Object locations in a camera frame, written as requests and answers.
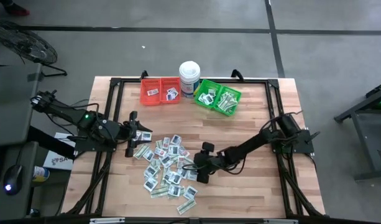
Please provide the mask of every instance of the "label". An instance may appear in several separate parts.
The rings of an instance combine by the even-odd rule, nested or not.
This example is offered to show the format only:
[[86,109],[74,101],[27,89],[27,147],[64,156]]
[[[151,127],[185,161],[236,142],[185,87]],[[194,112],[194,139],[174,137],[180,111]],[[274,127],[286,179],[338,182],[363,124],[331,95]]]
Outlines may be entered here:
[[44,182],[49,177],[49,170],[43,167],[34,167],[33,171],[33,181],[34,182]]
[[193,97],[194,91],[197,89],[200,84],[200,79],[197,79],[194,83],[186,84],[180,80],[180,90],[184,97]]

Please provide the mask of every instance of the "container lid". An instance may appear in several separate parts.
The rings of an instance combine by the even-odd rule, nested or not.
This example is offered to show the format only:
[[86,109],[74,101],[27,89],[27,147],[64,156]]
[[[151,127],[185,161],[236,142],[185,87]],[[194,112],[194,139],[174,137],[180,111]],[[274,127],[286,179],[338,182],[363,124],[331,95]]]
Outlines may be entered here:
[[179,67],[180,78],[184,82],[192,82],[200,77],[200,66],[194,61],[183,62]]

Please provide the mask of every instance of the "wooden table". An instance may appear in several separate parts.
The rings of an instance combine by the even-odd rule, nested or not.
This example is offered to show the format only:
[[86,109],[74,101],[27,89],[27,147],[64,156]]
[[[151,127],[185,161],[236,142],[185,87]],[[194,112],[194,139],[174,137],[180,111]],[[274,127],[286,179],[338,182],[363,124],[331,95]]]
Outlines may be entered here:
[[[101,106],[99,111],[104,111],[110,79],[111,77],[95,77],[90,103],[99,103]],[[284,112],[300,111],[294,79],[278,80]],[[207,110],[187,98],[181,98],[181,102],[176,105],[144,106],[139,102],[140,83],[126,83],[119,121],[127,120],[131,111],[138,111],[138,120],[153,130],[153,143],[150,145],[152,149],[155,147],[155,141],[178,134],[182,137],[182,144],[190,151],[191,158],[200,151],[204,141],[215,144],[216,151],[236,146],[256,135],[269,119],[267,100],[263,85],[227,84],[227,86],[242,92],[237,111],[231,117]],[[117,90],[111,108],[115,107],[116,95]],[[301,114],[296,115],[295,119],[301,128],[305,127]],[[150,193],[143,187],[143,171],[149,163],[143,158],[141,160],[134,157],[125,158],[125,148],[126,144],[120,145],[112,157],[103,216],[179,217],[177,206],[183,204],[186,199],[150,198]],[[74,162],[62,212],[71,209],[89,186],[94,157],[94,152],[86,152]],[[312,161],[302,154],[295,154],[294,161],[300,189],[316,209],[324,213]],[[184,213],[183,217],[285,217],[277,162],[269,145],[247,156],[245,168],[240,175],[230,175],[219,170],[210,176],[209,184],[183,180],[181,185],[185,187],[191,185],[198,190],[197,205]],[[96,190],[93,210],[96,208],[98,192],[99,189]],[[289,194],[291,207],[296,212],[291,190]]]

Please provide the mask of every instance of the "red plastic bin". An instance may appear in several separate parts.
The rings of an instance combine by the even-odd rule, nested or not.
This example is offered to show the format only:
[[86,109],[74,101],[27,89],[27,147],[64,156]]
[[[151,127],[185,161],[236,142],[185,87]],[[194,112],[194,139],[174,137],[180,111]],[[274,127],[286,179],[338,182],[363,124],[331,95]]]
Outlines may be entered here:
[[[175,100],[167,100],[167,90],[174,87],[178,96]],[[180,101],[180,78],[161,78],[161,92],[160,92],[160,101],[161,103],[179,103]]]
[[[149,90],[158,89],[158,94],[148,96]],[[140,102],[144,105],[159,105],[161,95],[161,79],[159,78],[145,78],[142,79],[140,84]]]

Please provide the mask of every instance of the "computer mouse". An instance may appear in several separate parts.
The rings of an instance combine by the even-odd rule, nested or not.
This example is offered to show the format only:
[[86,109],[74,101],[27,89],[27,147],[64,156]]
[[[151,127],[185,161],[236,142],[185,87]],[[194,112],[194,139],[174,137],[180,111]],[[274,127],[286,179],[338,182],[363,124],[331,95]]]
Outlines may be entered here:
[[5,194],[15,195],[22,188],[23,166],[13,165],[5,172],[4,175],[4,191]]

